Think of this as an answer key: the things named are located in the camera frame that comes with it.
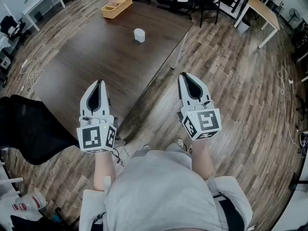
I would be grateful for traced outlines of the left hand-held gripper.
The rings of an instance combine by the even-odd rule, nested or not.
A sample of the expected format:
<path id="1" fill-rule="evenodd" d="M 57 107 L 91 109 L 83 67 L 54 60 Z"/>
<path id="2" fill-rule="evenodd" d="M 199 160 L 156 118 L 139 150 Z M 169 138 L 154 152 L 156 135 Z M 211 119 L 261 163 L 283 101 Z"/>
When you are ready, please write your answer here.
<path id="1" fill-rule="evenodd" d="M 115 118 L 109 115 L 109 107 L 105 82 L 96 80 L 88 87 L 80 101 L 82 116 L 79 117 L 80 127 L 77 128 L 77 137 L 81 151 L 101 153 L 113 150 L 116 128 Z"/>

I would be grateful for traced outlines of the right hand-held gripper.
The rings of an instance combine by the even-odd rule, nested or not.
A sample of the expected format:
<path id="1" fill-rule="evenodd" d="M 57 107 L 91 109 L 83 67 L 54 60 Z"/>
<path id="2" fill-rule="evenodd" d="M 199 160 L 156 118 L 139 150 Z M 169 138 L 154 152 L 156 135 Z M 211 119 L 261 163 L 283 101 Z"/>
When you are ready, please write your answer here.
<path id="1" fill-rule="evenodd" d="M 180 122 L 192 141 L 209 139 L 222 130 L 219 109 L 210 100 L 209 89 L 204 82 L 182 72 L 178 77 L 178 88 L 184 106 L 179 111 Z"/>

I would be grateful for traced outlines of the person's right forearm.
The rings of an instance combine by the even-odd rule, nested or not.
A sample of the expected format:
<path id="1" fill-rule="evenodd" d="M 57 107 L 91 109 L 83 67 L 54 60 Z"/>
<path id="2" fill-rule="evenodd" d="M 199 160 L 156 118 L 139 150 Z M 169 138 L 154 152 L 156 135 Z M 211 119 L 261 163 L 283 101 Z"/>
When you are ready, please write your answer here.
<path id="1" fill-rule="evenodd" d="M 206 140 L 192 142 L 192 170 L 204 181 L 216 173 Z"/>

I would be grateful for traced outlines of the person's left forearm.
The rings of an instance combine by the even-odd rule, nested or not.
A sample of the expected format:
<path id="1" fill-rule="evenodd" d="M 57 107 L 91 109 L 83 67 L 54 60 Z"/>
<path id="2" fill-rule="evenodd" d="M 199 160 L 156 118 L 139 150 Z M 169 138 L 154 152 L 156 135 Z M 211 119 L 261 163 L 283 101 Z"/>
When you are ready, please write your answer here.
<path id="1" fill-rule="evenodd" d="M 95 154 L 93 186 L 95 191 L 108 191 L 116 179 L 112 154 L 103 152 Z"/>

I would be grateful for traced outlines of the black mesh office chair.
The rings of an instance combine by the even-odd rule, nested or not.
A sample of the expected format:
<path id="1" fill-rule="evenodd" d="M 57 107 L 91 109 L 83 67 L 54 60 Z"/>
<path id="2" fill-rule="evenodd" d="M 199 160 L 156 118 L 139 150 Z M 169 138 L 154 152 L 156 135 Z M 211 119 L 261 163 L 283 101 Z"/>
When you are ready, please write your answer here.
<path id="1" fill-rule="evenodd" d="M 78 140 L 41 101 L 19 95 L 0 98 L 0 150 L 14 148 L 32 165 L 41 165 Z"/>

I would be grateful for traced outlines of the white waste bin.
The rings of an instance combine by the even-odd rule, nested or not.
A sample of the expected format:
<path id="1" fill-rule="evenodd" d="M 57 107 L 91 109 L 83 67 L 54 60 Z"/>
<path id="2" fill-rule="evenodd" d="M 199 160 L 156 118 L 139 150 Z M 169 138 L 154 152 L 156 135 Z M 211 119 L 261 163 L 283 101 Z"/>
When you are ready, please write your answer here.
<path id="1" fill-rule="evenodd" d="M 249 21 L 247 21 L 246 19 L 242 19 L 237 26 L 237 30 L 239 31 L 239 33 L 243 34 L 248 30 L 249 27 L 250 27 Z"/>

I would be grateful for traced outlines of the person's grey shirt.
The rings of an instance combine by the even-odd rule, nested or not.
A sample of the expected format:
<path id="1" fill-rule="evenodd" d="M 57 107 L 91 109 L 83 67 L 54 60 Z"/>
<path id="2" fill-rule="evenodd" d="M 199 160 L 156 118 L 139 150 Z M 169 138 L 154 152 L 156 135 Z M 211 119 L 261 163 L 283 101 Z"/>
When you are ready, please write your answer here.
<path id="1" fill-rule="evenodd" d="M 229 198 L 240 229 L 252 220 L 252 208 L 234 177 L 203 180 L 192 171 L 192 160 L 182 150 L 139 151 L 105 191 L 83 193 L 79 231 L 167 231 L 198 229 L 228 231 L 221 221 L 218 199 Z"/>

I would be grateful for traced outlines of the wicker basket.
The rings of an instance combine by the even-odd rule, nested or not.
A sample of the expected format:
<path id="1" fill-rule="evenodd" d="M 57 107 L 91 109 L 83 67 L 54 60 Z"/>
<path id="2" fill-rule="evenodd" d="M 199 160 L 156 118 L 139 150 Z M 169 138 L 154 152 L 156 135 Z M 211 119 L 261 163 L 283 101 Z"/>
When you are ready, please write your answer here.
<path id="1" fill-rule="evenodd" d="M 101 8 L 101 12 L 104 18 L 114 19 L 132 4 L 132 0 L 117 0 L 116 7 L 111 7 L 108 3 L 103 8 Z"/>

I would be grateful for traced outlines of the black chair base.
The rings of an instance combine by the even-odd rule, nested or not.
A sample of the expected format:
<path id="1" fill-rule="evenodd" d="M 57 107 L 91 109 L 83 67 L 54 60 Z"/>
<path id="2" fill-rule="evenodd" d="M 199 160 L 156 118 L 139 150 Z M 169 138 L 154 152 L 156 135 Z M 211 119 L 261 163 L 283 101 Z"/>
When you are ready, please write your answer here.
<path id="1" fill-rule="evenodd" d="M 308 102 L 305 102 L 304 99 L 299 97 L 298 95 L 296 95 L 295 97 L 299 100 L 299 102 L 301 104 L 301 106 L 296 108 L 295 110 L 296 111 L 300 111 L 301 110 L 303 114 L 308 112 Z"/>

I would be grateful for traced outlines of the wooden top desk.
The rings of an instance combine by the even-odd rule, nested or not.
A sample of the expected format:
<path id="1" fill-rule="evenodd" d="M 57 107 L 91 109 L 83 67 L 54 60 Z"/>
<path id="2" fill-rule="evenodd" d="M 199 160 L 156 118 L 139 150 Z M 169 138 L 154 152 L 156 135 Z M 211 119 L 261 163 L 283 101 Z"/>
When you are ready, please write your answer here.
<path id="1" fill-rule="evenodd" d="M 263 30 L 267 26 L 267 24 L 270 24 L 273 27 L 273 31 L 258 46 L 258 48 L 261 49 L 280 30 L 279 22 L 276 14 L 260 0 L 248 0 L 239 18 L 235 22 L 234 28 L 238 26 L 249 8 L 254 10 L 257 14 L 259 14 L 263 19 L 266 20 L 261 30 Z"/>

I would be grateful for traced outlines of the black chair with white items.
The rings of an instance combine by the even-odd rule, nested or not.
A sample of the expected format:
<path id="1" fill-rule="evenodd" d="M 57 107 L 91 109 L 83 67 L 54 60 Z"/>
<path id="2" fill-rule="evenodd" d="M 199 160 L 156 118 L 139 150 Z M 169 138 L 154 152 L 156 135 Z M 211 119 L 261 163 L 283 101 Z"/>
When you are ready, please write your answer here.
<path id="1" fill-rule="evenodd" d="M 0 32 L 6 34 L 10 41 L 15 41 L 17 38 L 23 43 L 27 36 L 31 35 L 30 30 L 24 31 L 26 26 L 22 21 L 22 17 L 16 22 L 12 16 L 5 16 L 0 22 Z"/>

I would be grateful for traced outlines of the clear bag with red labels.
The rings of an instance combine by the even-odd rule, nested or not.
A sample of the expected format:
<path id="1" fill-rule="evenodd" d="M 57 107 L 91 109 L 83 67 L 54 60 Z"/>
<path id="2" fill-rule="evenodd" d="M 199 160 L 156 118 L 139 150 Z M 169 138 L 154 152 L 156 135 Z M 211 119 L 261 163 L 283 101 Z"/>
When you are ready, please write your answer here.
<path id="1" fill-rule="evenodd" d="M 44 208 L 47 205 L 46 198 L 41 192 L 28 193 L 18 197 L 12 205 L 14 211 L 34 212 Z"/>

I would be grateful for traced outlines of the standing fan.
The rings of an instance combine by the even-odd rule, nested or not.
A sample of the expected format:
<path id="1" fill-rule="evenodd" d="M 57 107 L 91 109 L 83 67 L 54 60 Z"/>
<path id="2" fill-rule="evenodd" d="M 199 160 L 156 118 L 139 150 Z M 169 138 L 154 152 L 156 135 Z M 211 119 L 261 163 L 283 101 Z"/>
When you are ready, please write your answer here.
<path id="1" fill-rule="evenodd" d="M 290 19 L 289 19 L 288 23 L 290 23 L 291 21 L 298 22 L 301 19 L 300 13 L 294 8 L 291 8 L 289 10 L 289 16 L 290 16 Z"/>

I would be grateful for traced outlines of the white metal frame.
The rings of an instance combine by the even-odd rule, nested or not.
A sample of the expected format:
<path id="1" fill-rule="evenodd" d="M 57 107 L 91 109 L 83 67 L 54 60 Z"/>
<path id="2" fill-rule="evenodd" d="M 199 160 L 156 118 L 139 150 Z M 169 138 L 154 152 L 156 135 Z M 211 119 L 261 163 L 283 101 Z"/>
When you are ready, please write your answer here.
<path id="1" fill-rule="evenodd" d="M 3 155 L 8 153 L 8 148 L 0 151 L 0 200 L 9 197 L 21 197 L 21 192 L 17 189 L 16 184 L 22 183 L 22 177 L 12 178 L 6 168 Z"/>

